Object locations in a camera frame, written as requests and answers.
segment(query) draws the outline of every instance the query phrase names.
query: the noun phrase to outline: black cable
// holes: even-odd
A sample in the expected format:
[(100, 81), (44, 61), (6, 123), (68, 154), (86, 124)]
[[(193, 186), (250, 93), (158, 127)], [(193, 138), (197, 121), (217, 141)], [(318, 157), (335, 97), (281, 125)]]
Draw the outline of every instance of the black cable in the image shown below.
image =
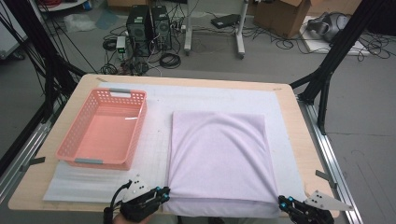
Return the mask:
[(129, 180), (128, 183), (122, 185), (119, 189), (117, 189), (116, 193), (114, 194), (113, 198), (111, 199), (111, 203), (109, 207), (106, 207), (103, 211), (103, 223), (104, 224), (111, 224), (113, 223), (113, 212), (115, 208), (117, 207), (116, 204), (119, 204), (120, 202), (115, 203), (117, 196), (123, 189), (128, 189), (132, 184), (132, 181)]
[(173, 53), (165, 53), (160, 59), (160, 66), (166, 69), (175, 69), (180, 65), (180, 57)]

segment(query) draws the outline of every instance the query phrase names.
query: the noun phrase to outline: cardboard box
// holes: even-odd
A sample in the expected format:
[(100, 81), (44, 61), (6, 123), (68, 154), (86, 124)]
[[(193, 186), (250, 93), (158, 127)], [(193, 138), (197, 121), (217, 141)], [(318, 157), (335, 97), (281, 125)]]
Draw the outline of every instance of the cardboard box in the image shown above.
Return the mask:
[(323, 12), (341, 12), (352, 15), (361, 0), (323, 0), (320, 4), (309, 8), (309, 16), (320, 16)]
[(271, 4), (260, 2), (254, 23), (276, 35), (292, 38), (298, 34), (311, 5), (316, 6), (320, 2), (321, 0), (277, 0)]

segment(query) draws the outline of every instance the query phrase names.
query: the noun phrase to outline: pink plastic basket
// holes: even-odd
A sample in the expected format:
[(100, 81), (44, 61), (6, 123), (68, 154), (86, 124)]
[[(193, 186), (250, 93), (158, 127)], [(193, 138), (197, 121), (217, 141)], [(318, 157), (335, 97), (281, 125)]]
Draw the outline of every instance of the pink plastic basket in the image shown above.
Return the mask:
[(144, 91), (91, 90), (56, 157), (73, 166), (129, 170), (146, 110)]

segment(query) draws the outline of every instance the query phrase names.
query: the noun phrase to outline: white desk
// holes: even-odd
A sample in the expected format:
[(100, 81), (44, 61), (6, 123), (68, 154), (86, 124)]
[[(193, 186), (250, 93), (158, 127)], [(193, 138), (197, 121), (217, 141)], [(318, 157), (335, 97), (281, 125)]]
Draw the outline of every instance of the white desk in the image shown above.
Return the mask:
[[(209, 3), (202, 3), (205, 0), (188, 0), (187, 1), (187, 24), (186, 24), (186, 38), (184, 41), (184, 51), (186, 52), (186, 55), (190, 55), (190, 50), (191, 50), (191, 40), (192, 40), (192, 25), (191, 25), (191, 13), (199, 8), (200, 4), (209, 4)], [(244, 46), (244, 41), (242, 38), (242, 31), (244, 28), (244, 22), (245, 22), (245, 17), (248, 11), (248, 0), (243, 0), (242, 3), (242, 10), (241, 10), (241, 17), (239, 20), (239, 25), (238, 28), (235, 29), (235, 37), (236, 37), (236, 44), (238, 47), (238, 55), (241, 59), (245, 57), (245, 46)]]

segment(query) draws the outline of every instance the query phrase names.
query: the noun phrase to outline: black metal pole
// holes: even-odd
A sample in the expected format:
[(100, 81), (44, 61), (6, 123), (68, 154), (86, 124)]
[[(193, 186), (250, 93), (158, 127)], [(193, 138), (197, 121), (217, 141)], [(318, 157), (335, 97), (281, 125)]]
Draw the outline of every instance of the black metal pole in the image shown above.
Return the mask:
[(320, 67), (314, 73), (290, 84), (291, 87), (295, 89), (308, 83), (305, 90), (299, 94), (299, 99), (308, 105), (312, 105), (315, 98), (321, 92), (318, 126), (322, 134), (326, 134), (324, 124), (332, 75), (385, 1), (386, 0), (362, 0), (345, 29), (335, 40), (334, 45)]

